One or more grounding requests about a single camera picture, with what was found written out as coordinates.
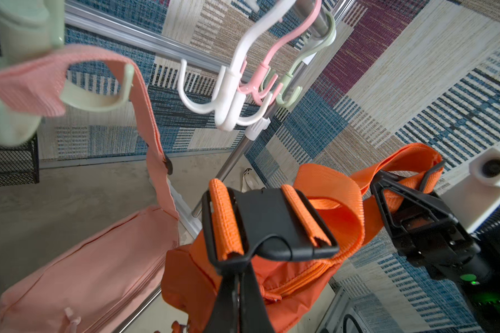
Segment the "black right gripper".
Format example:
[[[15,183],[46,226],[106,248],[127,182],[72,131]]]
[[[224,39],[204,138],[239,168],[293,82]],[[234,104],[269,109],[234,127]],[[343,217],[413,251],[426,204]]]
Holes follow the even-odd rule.
[[[479,244],[439,195],[424,193],[429,177],[444,164],[430,168],[413,189],[400,183],[403,177],[379,171],[370,184],[371,192],[394,247],[412,266],[424,267],[434,280],[487,283],[493,268]]]

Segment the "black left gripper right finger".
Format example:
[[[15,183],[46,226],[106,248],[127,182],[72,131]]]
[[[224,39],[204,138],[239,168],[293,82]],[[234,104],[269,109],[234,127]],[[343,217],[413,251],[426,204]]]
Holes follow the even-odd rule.
[[[248,264],[240,281],[240,332],[275,333],[252,264]]]

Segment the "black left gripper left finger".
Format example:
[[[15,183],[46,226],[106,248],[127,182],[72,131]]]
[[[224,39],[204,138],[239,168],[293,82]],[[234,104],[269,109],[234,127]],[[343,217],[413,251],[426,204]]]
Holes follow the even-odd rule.
[[[238,332],[239,275],[230,273],[222,282],[204,333]]]

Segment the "orange sling bag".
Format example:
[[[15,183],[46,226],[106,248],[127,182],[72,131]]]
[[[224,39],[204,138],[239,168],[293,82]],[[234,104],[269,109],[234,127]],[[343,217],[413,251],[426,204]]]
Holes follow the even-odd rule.
[[[383,228],[374,198],[379,171],[407,171],[407,187],[443,161],[415,143],[346,176],[322,165],[301,165],[292,185],[241,192],[221,180],[202,197],[203,228],[193,243],[167,253],[162,298],[188,315],[189,332],[204,332],[222,278],[252,264],[269,321],[287,332],[315,304],[343,262]]]

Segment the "pink sling bag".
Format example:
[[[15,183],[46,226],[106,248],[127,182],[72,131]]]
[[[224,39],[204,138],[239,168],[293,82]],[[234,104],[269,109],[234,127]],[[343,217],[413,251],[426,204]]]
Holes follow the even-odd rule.
[[[130,100],[147,143],[157,205],[85,239],[20,280],[0,298],[0,332],[111,332],[161,282],[179,242],[168,166],[140,70]]]

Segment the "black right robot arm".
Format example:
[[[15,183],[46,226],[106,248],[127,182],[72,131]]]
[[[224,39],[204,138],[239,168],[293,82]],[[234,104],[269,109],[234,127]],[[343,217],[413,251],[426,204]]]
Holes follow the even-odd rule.
[[[370,189],[394,247],[433,280],[453,282],[485,332],[500,332],[500,158],[478,162],[443,195],[380,171]]]

